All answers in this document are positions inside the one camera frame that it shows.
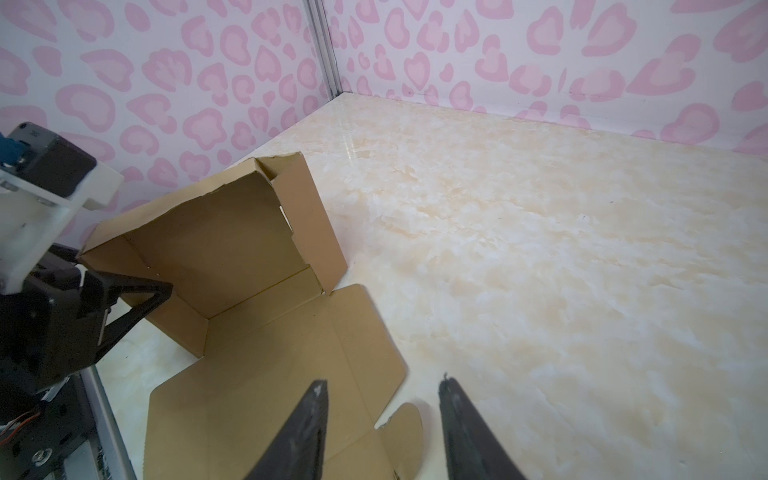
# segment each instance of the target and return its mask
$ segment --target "pink heart pattern wallpaper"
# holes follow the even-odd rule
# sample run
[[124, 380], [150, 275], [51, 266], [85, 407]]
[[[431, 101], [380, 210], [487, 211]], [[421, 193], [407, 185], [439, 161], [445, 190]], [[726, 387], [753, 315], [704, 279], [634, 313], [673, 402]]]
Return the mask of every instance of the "pink heart pattern wallpaper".
[[768, 0], [324, 0], [345, 91], [768, 155]]
[[328, 101], [302, 0], [2, 0], [0, 39], [0, 131], [33, 121], [125, 177], [76, 247]]

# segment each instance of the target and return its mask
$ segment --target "metal frame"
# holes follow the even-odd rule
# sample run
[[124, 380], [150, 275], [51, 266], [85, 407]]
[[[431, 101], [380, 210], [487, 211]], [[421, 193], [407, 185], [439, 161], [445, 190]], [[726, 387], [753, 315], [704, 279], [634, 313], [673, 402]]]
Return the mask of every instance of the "metal frame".
[[83, 379], [85, 394], [96, 422], [98, 439], [113, 480], [137, 480], [96, 367], [89, 366], [81, 370], [80, 377]]
[[341, 76], [339, 75], [339, 66], [336, 63], [336, 56], [333, 54], [333, 45], [331, 44], [330, 30], [328, 29], [328, 20], [326, 11], [323, 7], [323, 0], [304, 0], [304, 6], [309, 12], [307, 17], [310, 20], [310, 30], [315, 38], [317, 55], [320, 60], [320, 66], [323, 68], [323, 76], [330, 90], [330, 99], [334, 99], [342, 94]]

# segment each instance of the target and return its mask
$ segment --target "cardboard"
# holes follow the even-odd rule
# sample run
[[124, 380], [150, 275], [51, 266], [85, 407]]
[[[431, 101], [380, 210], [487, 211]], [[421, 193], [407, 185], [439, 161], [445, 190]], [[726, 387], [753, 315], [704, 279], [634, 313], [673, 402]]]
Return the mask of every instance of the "cardboard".
[[244, 477], [315, 379], [329, 389], [323, 478], [414, 478], [416, 407], [374, 429], [406, 365], [365, 288], [333, 291], [346, 262], [301, 154], [250, 158], [105, 221], [81, 261], [172, 282], [148, 319], [205, 354], [152, 392], [147, 480]]

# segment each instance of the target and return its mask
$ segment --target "marble floor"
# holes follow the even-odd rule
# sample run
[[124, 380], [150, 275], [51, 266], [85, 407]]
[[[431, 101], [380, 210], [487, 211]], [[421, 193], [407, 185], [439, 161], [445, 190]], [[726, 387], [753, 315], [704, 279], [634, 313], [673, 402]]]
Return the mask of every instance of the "marble floor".
[[[470, 395], [529, 480], [762, 478], [768, 161], [344, 94], [302, 151], [425, 421]], [[145, 323], [99, 364], [140, 473], [149, 392], [194, 361]]]

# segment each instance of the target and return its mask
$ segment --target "screw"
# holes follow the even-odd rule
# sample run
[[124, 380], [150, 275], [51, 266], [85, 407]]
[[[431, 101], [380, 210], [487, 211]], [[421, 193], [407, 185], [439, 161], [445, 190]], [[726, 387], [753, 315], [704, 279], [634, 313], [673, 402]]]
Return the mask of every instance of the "screw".
[[16, 187], [14, 184], [12, 184], [11, 182], [9, 182], [7, 180], [3, 180], [2, 182], [0, 182], [0, 187], [5, 188], [9, 192], [15, 192], [15, 191], [18, 190], [18, 187]]
[[35, 464], [35, 467], [44, 465], [51, 458], [52, 453], [53, 453], [53, 450], [51, 449], [38, 450], [32, 456], [32, 463]]

